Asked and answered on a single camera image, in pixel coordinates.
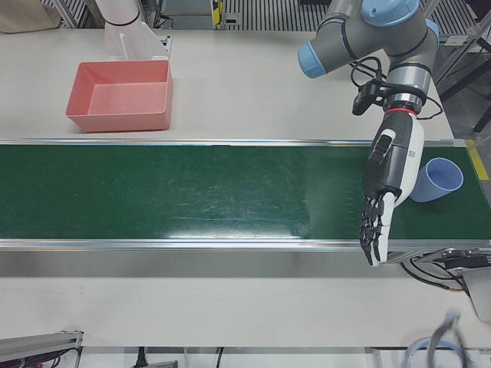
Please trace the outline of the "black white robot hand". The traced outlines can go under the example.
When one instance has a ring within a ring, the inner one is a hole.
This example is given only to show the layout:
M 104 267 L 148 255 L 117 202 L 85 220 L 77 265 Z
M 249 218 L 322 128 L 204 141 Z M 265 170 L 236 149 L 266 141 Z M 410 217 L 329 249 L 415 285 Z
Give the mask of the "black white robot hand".
M 387 261 L 392 216 L 414 189 L 423 144 L 424 130 L 415 113 L 404 108 L 385 112 L 362 178 L 359 240 L 372 267 Z

